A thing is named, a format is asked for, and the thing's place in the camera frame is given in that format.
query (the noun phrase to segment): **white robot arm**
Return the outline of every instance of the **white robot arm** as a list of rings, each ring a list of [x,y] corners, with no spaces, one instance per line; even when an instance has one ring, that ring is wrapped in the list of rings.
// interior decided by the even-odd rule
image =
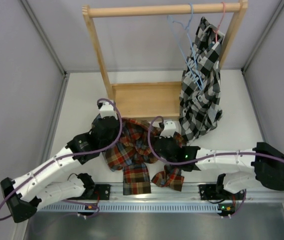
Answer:
[[[87,173],[81,173],[66,182],[54,183],[64,173],[69,173],[100,155],[120,135],[120,123],[110,103],[100,106],[100,119],[86,133],[75,136],[52,158],[15,179],[6,178],[1,187],[6,198],[15,192],[7,205],[16,223],[20,223],[39,209],[68,198],[89,197],[95,184]]]
[[[261,186],[284,191],[284,164],[254,155],[255,153],[267,154],[284,160],[284,154],[269,144],[258,142],[254,148],[237,150],[230,155],[230,151],[224,150],[211,150],[198,146],[179,147],[173,139],[177,129],[175,123],[166,121],[162,128],[164,130],[154,145],[155,152],[172,162],[172,165],[187,172],[222,170],[224,174],[217,179],[216,189],[218,191],[224,190],[235,194],[243,189]],[[194,159],[198,161],[183,163]]]

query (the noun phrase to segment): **wooden clothes rack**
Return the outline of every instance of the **wooden clothes rack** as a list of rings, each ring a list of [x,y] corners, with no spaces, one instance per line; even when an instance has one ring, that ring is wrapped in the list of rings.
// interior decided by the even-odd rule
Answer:
[[[247,0],[225,3],[225,12],[233,13],[233,17],[223,40],[220,67],[225,62],[246,9]],[[122,117],[148,120],[161,115],[165,118],[177,119],[179,117],[181,81],[110,84],[93,18],[190,14],[191,6],[185,4],[90,8],[88,5],[85,5],[82,7],[82,12],[97,56],[108,98],[116,102]],[[222,3],[193,4],[194,14],[222,12]]]

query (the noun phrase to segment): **garment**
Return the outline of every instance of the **garment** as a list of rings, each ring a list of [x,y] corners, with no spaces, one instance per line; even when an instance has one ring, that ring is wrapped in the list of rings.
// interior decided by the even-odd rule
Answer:
[[[164,171],[157,173],[152,183],[159,187],[170,187],[177,191],[182,191],[184,177],[181,176],[182,170],[171,165],[165,165]]]
[[[131,118],[123,118],[122,120],[122,135],[113,148],[105,151],[105,161],[112,171],[123,170],[123,195],[149,194],[151,193],[151,184],[145,163],[152,164],[157,161],[147,143],[149,122]],[[152,143],[161,131],[160,128],[153,128],[151,132]],[[180,134],[175,134],[174,138],[180,145],[185,144]],[[168,187],[180,191],[183,177],[180,176],[181,171],[178,171],[178,168],[173,167],[173,169],[177,170],[170,173],[172,180],[170,180]],[[155,182],[155,184],[165,187],[165,184],[161,185],[158,182]]]
[[[193,48],[196,59],[192,52],[187,57],[190,70],[186,65],[182,74],[182,90],[180,94],[180,117],[182,136],[186,141],[205,135],[217,127],[217,121],[222,117],[220,102],[220,68],[219,55],[224,35],[218,32],[215,42],[216,27],[210,24],[204,17],[196,32]],[[193,79],[191,71],[195,72],[195,65],[203,80],[204,89],[199,90]]]

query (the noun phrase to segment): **hanger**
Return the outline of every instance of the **hanger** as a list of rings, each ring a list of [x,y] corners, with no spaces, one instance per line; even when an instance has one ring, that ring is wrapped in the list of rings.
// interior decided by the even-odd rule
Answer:
[[[222,3],[223,3],[223,15],[222,15],[222,18],[221,18],[220,23],[219,23],[218,26],[217,26],[216,31],[213,30],[213,32],[215,32],[215,42],[216,42],[216,43],[217,43],[217,33],[218,33],[218,30],[220,29],[220,25],[221,25],[221,23],[222,23],[222,21],[223,21],[223,18],[224,18],[224,16],[225,16],[225,2],[222,2]]]
[[[193,49],[193,44],[192,44],[191,37],[190,37],[190,35],[188,34],[188,32],[189,32],[189,26],[190,26],[190,23],[191,23],[191,21],[192,21],[192,19],[193,19],[193,5],[190,4],[190,3],[189,3],[189,5],[191,6],[191,17],[190,17],[190,19],[189,19],[189,21],[188,21],[188,23],[187,23],[186,26],[184,26],[184,24],[183,24],[182,22],[176,21],[176,20],[172,17],[172,15],[168,15],[168,16],[167,16],[167,21],[168,21],[168,23],[169,23],[169,25],[170,25],[171,31],[172,31],[172,33],[173,33],[173,35],[174,35],[174,37],[175,37],[175,40],[176,40],[176,42],[177,42],[177,45],[178,45],[178,47],[180,48],[180,51],[181,51],[181,53],[182,53],[182,55],[183,55],[183,58],[184,58],[184,60],[185,60],[185,63],[186,63],[186,65],[187,65],[188,69],[191,71],[192,76],[193,76],[193,79],[196,79],[192,68],[189,66],[189,64],[188,64],[188,62],[187,62],[187,58],[186,58],[186,56],[185,56],[185,54],[184,54],[184,52],[183,52],[183,50],[182,50],[182,47],[181,47],[181,44],[180,44],[179,39],[178,39],[178,37],[177,37],[177,34],[176,34],[176,32],[174,31],[174,29],[173,29],[173,23],[180,24],[180,25],[183,27],[183,29],[186,30],[187,38],[188,38],[188,40],[189,40],[189,42],[190,42],[190,44],[191,44],[192,55],[193,55],[193,58],[194,58],[195,74],[198,76],[199,81],[200,81],[200,84],[199,84],[198,80],[196,80],[195,83],[197,84],[199,90],[202,91],[202,90],[204,89],[203,81],[202,81],[202,78],[201,78],[201,74],[200,74],[199,71],[197,70],[196,53],[195,53],[195,51],[194,51],[194,49]]]

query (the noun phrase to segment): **white table surface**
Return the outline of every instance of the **white table surface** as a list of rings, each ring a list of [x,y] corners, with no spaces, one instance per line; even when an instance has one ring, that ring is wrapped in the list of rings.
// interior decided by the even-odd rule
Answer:
[[[111,72],[111,83],[164,82],[179,81],[182,71],[131,71]],[[240,70],[221,71],[221,101],[223,117],[218,127],[205,136],[195,140],[192,145],[206,149],[239,150],[250,149],[256,142],[262,141],[257,120]],[[72,73],[68,82],[61,115],[59,118],[52,154],[54,155],[75,135],[89,131],[93,119],[98,114],[96,101],[105,98],[106,90],[99,72]],[[147,164],[150,178],[162,171],[164,164],[160,161]],[[122,171],[112,172],[102,155],[88,161],[71,173],[88,173],[96,183],[122,183]],[[184,182],[215,182],[222,173],[183,172]],[[59,180],[64,181],[69,174]]]

